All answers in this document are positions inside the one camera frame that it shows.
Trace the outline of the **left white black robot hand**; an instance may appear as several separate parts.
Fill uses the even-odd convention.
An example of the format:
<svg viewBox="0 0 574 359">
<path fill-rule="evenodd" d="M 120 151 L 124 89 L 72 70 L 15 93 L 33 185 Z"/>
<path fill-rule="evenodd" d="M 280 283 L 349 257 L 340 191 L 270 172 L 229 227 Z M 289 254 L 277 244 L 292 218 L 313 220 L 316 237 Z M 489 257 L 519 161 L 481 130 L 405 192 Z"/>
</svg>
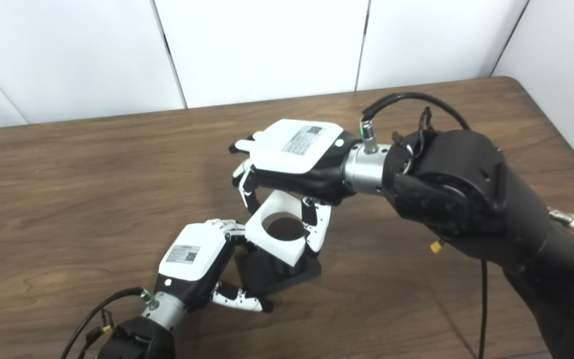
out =
<svg viewBox="0 0 574 359">
<path fill-rule="evenodd" d="M 190 223 L 158 266 L 154 290 L 172 295 L 185 311 L 210 303 L 252 312 L 272 312 L 273 303 L 221 279 L 235 248 L 248 243 L 245 225 L 233 219 Z"/>
</svg>

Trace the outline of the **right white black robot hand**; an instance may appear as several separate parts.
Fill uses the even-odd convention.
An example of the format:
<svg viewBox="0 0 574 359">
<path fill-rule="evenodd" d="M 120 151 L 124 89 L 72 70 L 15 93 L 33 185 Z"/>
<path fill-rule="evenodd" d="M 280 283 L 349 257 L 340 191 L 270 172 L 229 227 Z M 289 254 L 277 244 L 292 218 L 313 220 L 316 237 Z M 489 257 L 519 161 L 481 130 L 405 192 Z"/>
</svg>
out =
<svg viewBox="0 0 574 359">
<path fill-rule="evenodd" d="M 247 239 L 290 265 L 307 251 L 320 252 L 332 207 L 356 194 L 346 168 L 361 146 L 335 123 L 289 119 L 235 141 L 229 152 L 247 155 L 232 174 L 251 214 Z M 263 222 L 276 213 L 298 216 L 303 234 L 291 241 L 269 234 Z"/>
</svg>

